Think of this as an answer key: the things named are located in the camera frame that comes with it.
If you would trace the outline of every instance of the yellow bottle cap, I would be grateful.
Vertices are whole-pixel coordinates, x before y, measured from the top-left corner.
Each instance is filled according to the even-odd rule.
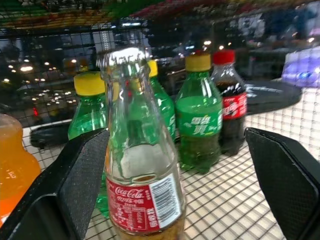
[[[74,88],[79,96],[94,96],[105,92],[99,71],[88,71],[74,77]]]
[[[149,78],[152,78],[154,76],[158,75],[158,65],[155,60],[148,61],[148,65],[150,68]]]
[[[185,58],[185,70],[187,72],[204,72],[211,68],[209,54],[193,54]]]

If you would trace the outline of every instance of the red bottle cap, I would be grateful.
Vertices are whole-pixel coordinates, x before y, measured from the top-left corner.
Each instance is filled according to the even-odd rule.
[[[213,63],[216,65],[231,64],[235,62],[235,51],[222,50],[213,54]]]

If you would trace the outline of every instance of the orange juice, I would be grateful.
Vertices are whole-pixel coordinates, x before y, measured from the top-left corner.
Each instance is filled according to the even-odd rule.
[[[22,146],[21,124],[0,114],[0,227],[15,208],[41,168]]]

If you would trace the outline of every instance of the plastic bottle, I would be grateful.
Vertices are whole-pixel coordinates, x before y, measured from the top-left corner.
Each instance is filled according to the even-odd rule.
[[[176,138],[176,115],[175,105],[172,99],[168,96],[164,88],[158,82],[158,66],[154,60],[148,61],[150,67],[150,84],[153,90],[155,101],[159,106],[160,113],[164,120],[164,125],[167,127],[171,138]]]
[[[186,203],[178,154],[154,101],[145,57],[139,48],[124,48],[107,53],[101,68],[111,86],[105,163],[110,219],[120,240],[182,240]]]
[[[223,123],[219,143],[222,153],[234,156],[238,154],[245,140],[246,87],[234,68],[233,50],[216,52],[213,55],[213,63],[211,78],[219,89],[223,101]]]
[[[176,98],[177,125],[181,138],[183,169],[204,174],[217,163],[222,127],[222,99],[210,80],[210,55],[197,53],[185,58],[187,77]]]
[[[0,114],[0,227],[41,173],[37,159],[22,146],[20,122]]]
[[[74,77],[74,88],[80,96],[68,130],[69,140],[96,129],[106,128],[108,113],[106,107],[105,84],[100,78],[99,71],[90,71]],[[101,177],[100,192],[95,207],[103,216],[109,217],[106,175]]]

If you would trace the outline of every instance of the coca-cola plastic bottle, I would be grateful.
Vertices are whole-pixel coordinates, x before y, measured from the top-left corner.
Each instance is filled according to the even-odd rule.
[[[185,198],[178,154],[149,85],[144,51],[106,53],[109,216],[120,240],[182,240]]]
[[[219,143],[221,152],[236,155],[243,144],[245,116],[247,113],[246,87],[237,74],[235,52],[218,51],[213,55],[214,70],[212,80],[219,89],[223,102],[223,122]]]

